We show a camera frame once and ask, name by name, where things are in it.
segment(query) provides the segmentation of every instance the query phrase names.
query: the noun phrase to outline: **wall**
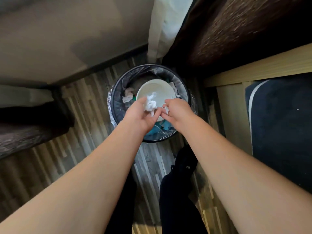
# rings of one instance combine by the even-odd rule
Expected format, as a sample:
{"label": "wall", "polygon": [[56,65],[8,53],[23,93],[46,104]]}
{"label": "wall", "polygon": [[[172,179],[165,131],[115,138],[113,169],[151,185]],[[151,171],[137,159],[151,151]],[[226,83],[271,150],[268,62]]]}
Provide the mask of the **wall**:
{"label": "wall", "polygon": [[0,10],[0,84],[53,83],[146,44],[153,4],[24,0],[15,10],[10,3]]}

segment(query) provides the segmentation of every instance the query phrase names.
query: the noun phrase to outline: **black trash can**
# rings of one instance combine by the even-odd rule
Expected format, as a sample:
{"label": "black trash can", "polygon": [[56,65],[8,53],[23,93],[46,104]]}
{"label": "black trash can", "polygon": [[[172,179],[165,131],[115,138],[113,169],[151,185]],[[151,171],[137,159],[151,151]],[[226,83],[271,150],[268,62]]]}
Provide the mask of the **black trash can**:
{"label": "black trash can", "polygon": [[[111,93],[111,113],[117,124],[119,124],[119,122],[121,122],[124,118],[124,115],[130,106],[130,104],[125,104],[122,101],[124,91],[129,87],[133,87],[135,89],[134,94],[136,95],[136,90],[139,89],[145,82],[157,78],[167,82],[173,82],[177,88],[180,98],[187,101],[189,105],[191,105],[191,97],[188,89],[182,79],[171,69],[155,64],[136,66],[128,70],[117,80]],[[171,128],[167,131],[161,131],[161,133],[146,135],[143,142],[153,143],[164,141],[176,133],[177,130]]]}

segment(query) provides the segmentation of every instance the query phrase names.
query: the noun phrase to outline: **right hand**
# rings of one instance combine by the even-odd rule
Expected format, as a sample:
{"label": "right hand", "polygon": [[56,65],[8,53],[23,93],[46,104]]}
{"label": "right hand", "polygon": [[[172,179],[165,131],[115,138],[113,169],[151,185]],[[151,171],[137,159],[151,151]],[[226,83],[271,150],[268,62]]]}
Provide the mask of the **right hand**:
{"label": "right hand", "polygon": [[170,122],[178,132],[183,134],[186,123],[195,115],[191,107],[186,101],[180,98],[166,99],[163,107],[166,106],[169,108],[168,115],[166,114],[166,109],[162,108],[160,116]]}

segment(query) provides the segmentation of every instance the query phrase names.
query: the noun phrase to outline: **white curtain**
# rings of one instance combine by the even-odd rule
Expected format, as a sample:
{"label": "white curtain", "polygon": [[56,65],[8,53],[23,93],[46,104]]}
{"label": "white curtain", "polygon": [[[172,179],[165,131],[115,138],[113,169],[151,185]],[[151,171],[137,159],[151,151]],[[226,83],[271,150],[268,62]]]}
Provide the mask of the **white curtain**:
{"label": "white curtain", "polygon": [[155,0],[149,31],[149,63],[164,57],[179,32],[193,0]]}
{"label": "white curtain", "polygon": [[50,90],[0,85],[0,108],[34,107],[53,100]]}

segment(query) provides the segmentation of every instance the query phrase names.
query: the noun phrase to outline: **hand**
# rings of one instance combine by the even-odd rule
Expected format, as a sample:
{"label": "hand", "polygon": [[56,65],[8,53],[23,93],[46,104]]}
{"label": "hand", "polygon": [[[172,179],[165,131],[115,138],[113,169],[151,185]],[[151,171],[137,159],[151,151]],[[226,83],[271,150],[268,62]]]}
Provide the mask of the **hand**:
{"label": "hand", "polygon": [[195,115],[191,107],[180,98],[166,99],[163,107],[166,106],[169,108],[168,115],[166,114],[166,109],[162,108],[160,116],[169,121],[178,132],[183,134],[183,126]]}
{"label": "hand", "polygon": [[158,108],[152,117],[150,112],[144,111],[143,104],[145,101],[146,97],[142,97],[135,101],[131,107],[128,108],[123,119],[123,121],[127,121],[128,123],[138,127],[140,132],[144,133],[144,135],[153,128],[155,122],[162,112],[161,108]]}

